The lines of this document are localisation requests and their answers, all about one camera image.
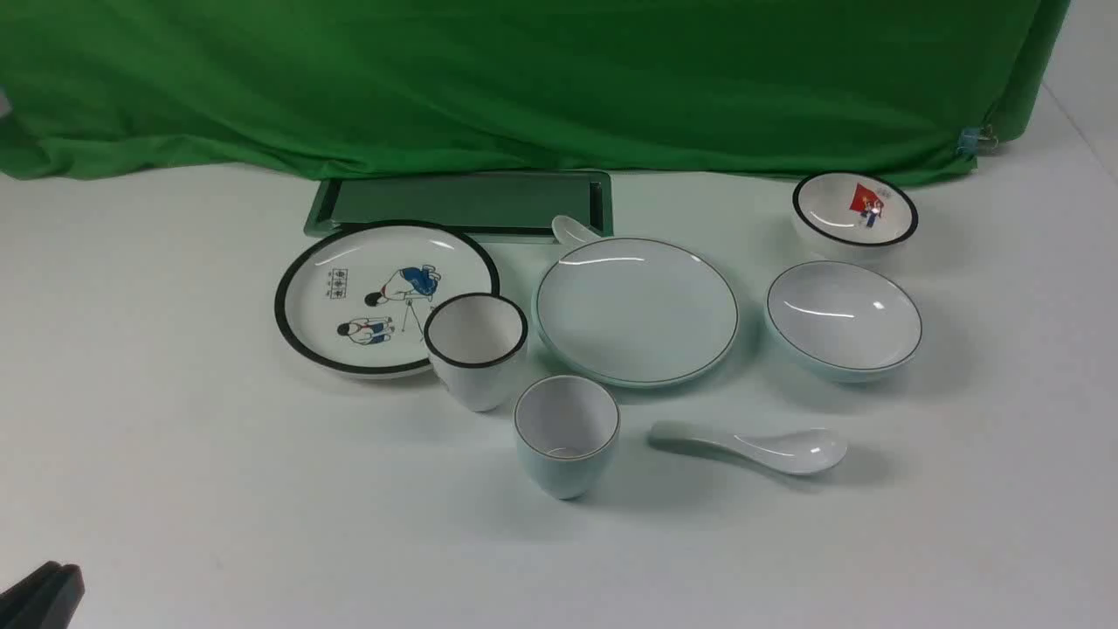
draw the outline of spoon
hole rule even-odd
[[[585,245],[601,239],[601,236],[591,231],[589,227],[563,213],[551,219],[551,232],[557,240],[567,246]]]
[[[648,431],[648,445],[664,449],[693,444],[722,450],[794,476],[818,474],[839,465],[846,456],[846,440],[816,428],[779,437],[745,437],[688,422],[663,421]]]

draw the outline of red flag print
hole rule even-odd
[[[881,209],[884,204],[873,190],[861,183],[854,188],[854,198],[850,201],[850,208],[859,213],[865,213],[866,210],[874,207]]]

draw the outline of plate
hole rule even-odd
[[[635,389],[703,374],[738,334],[726,278],[698,255],[647,238],[605,238],[566,254],[544,273],[532,309],[560,360]]]
[[[470,292],[496,294],[493,259],[463,232],[386,220],[303,251],[276,288],[276,324],[303,356],[351,377],[387,380],[430,369],[432,308]]]

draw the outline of cup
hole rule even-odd
[[[600,384],[579,377],[543,379],[517,402],[517,456],[528,476],[560,501],[585,494],[617,447],[620,412]]]
[[[515,303],[459,294],[432,309],[423,336],[435,373],[463,407],[490,411],[512,397],[528,354],[528,318]]]

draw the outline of green backdrop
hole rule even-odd
[[[922,182],[1023,132],[1068,1],[3,0],[0,170]]]

